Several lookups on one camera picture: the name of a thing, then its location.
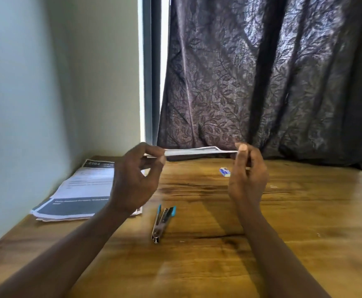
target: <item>table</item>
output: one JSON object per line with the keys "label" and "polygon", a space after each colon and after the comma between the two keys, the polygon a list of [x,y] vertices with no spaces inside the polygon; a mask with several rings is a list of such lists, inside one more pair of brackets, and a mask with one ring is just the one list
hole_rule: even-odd
{"label": "table", "polygon": [[[267,165],[268,222],[330,295],[362,298],[362,171]],[[167,163],[143,214],[115,232],[69,297],[264,297],[220,167],[230,168],[231,160]],[[155,245],[150,236],[160,203],[176,205],[177,215]],[[80,224],[28,215],[0,240],[0,283]]]}

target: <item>fingernail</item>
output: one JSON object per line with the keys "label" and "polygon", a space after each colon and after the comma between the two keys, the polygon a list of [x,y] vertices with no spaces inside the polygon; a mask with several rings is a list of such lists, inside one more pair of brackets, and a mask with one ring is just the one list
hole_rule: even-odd
{"label": "fingernail", "polygon": [[239,149],[238,149],[238,150],[239,150],[239,151],[247,150],[247,145],[241,144],[241,145],[239,146]]}
{"label": "fingernail", "polygon": [[165,156],[160,156],[159,157],[159,161],[164,165],[166,164],[166,157]]}

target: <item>hand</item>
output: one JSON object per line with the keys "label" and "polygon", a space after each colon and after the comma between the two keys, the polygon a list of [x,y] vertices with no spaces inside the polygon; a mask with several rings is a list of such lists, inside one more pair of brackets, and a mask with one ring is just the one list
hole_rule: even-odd
{"label": "hand", "polygon": [[[244,143],[236,143],[238,148],[235,163],[229,178],[228,194],[237,206],[248,203],[260,210],[261,196],[269,175],[260,150]],[[251,169],[246,170],[249,157]]]}
{"label": "hand", "polygon": [[[116,210],[132,214],[150,199],[157,190],[160,174],[166,163],[164,151],[161,147],[142,142],[116,162],[110,193],[110,203]],[[145,153],[157,158],[146,158]],[[144,176],[141,170],[146,168],[151,170]]]}

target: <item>right hand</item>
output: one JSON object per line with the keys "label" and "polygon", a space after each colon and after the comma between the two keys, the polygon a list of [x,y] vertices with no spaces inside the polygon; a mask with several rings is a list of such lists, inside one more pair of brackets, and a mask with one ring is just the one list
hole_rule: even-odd
{"label": "right hand", "polygon": [[[228,194],[237,206],[245,205],[260,211],[260,201],[269,180],[268,171],[259,149],[236,143],[238,152],[229,178]],[[251,169],[246,170],[248,158]]]}

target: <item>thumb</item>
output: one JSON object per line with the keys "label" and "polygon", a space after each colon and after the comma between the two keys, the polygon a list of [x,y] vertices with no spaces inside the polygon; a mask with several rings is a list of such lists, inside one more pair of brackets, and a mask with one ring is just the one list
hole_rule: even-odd
{"label": "thumb", "polygon": [[245,144],[241,144],[239,145],[239,148],[237,150],[237,155],[235,159],[235,164],[233,165],[233,170],[238,174],[245,175],[247,161],[248,161],[248,147]]}
{"label": "thumb", "polygon": [[161,171],[163,170],[164,164],[166,164],[166,157],[165,156],[158,157],[153,163],[151,170],[149,171],[149,174],[145,178],[145,180],[150,185],[152,186],[155,185],[155,188],[157,188],[159,184],[159,178]]}

